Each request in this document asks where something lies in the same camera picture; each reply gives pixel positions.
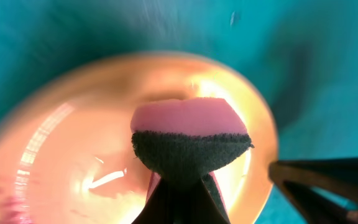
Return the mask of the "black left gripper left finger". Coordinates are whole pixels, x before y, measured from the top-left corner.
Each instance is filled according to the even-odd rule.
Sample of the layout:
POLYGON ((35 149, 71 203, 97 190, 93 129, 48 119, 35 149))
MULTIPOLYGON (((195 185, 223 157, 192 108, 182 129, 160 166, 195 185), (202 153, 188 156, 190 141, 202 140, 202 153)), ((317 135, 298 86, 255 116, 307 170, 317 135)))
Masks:
POLYGON ((161 179, 132 224, 173 224, 173 196, 173 189, 161 179))

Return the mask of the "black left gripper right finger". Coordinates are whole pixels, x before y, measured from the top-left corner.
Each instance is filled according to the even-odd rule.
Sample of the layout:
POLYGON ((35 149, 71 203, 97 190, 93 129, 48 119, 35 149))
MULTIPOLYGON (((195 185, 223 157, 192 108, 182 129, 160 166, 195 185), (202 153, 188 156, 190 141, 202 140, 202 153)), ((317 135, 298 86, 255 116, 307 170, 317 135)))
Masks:
POLYGON ((200 179, 179 196, 179 224, 230 224, 220 189, 214 179, 200 179))

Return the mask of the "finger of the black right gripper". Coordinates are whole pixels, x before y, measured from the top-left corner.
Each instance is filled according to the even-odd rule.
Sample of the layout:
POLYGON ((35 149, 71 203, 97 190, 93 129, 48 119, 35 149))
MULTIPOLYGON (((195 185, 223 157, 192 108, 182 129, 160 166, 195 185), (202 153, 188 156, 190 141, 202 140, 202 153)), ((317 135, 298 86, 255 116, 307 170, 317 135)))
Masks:
POLYGON ((326 190, 358 206, 358 157, 276 161, 268 174, 308 223, 358 223, 358 209, 345 209, 312 190, 326 190))

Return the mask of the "pink green sponge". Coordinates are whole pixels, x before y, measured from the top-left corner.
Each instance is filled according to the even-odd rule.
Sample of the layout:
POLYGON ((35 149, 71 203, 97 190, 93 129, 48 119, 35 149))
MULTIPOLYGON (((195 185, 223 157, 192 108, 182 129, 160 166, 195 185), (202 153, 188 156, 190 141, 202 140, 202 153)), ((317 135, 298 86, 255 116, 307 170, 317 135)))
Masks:
POLYGON ((147 201, 161 179, 179 196, 252 147, 246 127, 222 98, 156 101, 138 107, 131 120, 134 153, 152 171, 147 201))

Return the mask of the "yellow plate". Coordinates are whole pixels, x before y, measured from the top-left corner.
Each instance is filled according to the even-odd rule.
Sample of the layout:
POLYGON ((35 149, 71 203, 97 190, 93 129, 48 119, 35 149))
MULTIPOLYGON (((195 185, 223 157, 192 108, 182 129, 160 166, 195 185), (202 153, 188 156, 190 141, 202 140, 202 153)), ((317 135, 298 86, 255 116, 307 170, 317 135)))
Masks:
POLYGON ((226 100, 253 143, 216 171, 229 219, 253 223, 272 190, 275 121, 235 70, 189 54, 125 55, 79 68, 0 124, 0 223, 131 223, 150 172, 133 152, 135 109, 157 100, 226 100))

